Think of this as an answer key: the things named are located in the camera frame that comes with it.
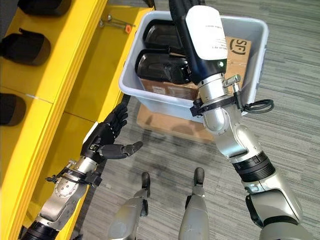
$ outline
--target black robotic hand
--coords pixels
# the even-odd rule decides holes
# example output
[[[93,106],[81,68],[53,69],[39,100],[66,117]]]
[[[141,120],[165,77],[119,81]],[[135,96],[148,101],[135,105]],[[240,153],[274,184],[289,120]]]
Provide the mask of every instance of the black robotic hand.
[[[127,124],[127,111],[124,104],[119,104],[103,122],[95,124],[82,145],[81,156],[99,164],[103,159],[123,159],[138,151],[143,145],[141,141],[129,145],[113,144],[121,128]]]

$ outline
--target gray plastic bin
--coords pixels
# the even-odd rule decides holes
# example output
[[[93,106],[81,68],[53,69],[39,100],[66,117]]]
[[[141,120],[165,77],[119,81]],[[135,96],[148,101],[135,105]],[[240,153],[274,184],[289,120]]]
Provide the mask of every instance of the gray plastic bin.
[[[143,43],[144,30],[153,19],[172,20],[169,11],[152,11],[142,18],[123,67],[119,87],[125,94],[137,97],[152,112],[202,122],[202,118],[192,117],[189,109],[193,106],[192,100],[145,91],[135,72],[138,54],[145,48]],[[252,103],[255,101],[259,86],[259,77],[269,35],[268,26],[262,20],[248,17],[221,16],[221,20],[226,36],[251,41],[250,55],[242,86],[242,101],[243,103]]]

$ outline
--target cardboard box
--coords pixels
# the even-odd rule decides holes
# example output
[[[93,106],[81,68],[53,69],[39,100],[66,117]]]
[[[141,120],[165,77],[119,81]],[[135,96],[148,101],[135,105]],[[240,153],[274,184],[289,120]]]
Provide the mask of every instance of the cardboard box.
[[[228,79],[233,75],[241,76],[240,87],[246,74],[247,63],[251,48],[251,42],[234,37],[225,37],[228,47],[228,57],[226,63],[225,78]],[[173,96],[181,99],[196,100],[198,96],[198,88],[192,82],[182,85],[173,84],[171,82],[158,82],[148,79],[141,79],[144,89],[148,92]]]
[[[189,139],[200,143],[212,143],[214,137],[200,122],[179,117],[151,112],[143,104],[136,119],[143,129],[169,134],[178,138]]]

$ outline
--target orange tag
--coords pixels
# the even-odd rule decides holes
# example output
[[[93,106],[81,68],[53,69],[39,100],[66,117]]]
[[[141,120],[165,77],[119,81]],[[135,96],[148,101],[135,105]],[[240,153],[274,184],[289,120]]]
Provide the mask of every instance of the orange tag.
[[[131,30],[132,30],[132,27],[129,24],[125,25],[125,32],[127,34],[131,33]]]

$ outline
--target yellow shelf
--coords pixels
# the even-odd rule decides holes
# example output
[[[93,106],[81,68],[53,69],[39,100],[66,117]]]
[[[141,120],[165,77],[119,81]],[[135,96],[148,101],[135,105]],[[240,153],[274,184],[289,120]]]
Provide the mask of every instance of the yellow shelf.
[[[17,10],[7,35],[19,28],[44,34],[51,54],[42,66],[1,60],[1,92],[21,96],[24,121],[1,131],[1,239],[16,240],[40,171],[107,0],[73,0],[62,17]]]
[[[82,140],[95,121],[101,122],[121,101],[118,80],[131,48],[135,32],[142,16],[151,8],[108,5],[102,17],[112,14],[114,18],[133,23],[130,34],[115,27],[97,27],[87,49],[64,113],[57,127],[41,173],[36,182],[23,225],[29,227],[54,185],[45,177],[57,174],[69,159],[78,160]],[[78,203],[75,213],[58,234],[57,240],[68,240],[72,234],[85,197]]]

